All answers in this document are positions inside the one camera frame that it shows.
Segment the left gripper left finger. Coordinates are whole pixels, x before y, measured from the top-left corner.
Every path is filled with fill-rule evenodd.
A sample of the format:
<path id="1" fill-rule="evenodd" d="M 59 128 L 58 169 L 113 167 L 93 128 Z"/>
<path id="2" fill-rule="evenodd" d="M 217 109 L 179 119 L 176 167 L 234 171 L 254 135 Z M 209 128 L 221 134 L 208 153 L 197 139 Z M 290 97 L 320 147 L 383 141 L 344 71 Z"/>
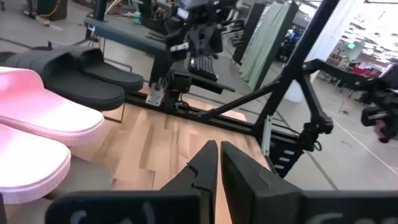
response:
<path id="1" fill-rule="evenodd" d="M 160 222 L 215 224 L 217 176 L 218 147 L 211 140 L 161 188 L 180 198 L 166 203 L 167 209 Z"/>

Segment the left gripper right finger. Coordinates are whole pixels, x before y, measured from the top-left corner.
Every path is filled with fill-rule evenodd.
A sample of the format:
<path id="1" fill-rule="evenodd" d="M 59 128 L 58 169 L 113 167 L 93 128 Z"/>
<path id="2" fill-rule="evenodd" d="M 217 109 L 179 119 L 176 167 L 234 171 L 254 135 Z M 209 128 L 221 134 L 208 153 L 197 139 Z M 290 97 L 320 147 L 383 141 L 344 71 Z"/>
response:
<path id="1" fill-rule="evenodd" d="M 233 223 L 302 223 L 302 191 L 228 141 L 221 143 L 221 174 Z"/>

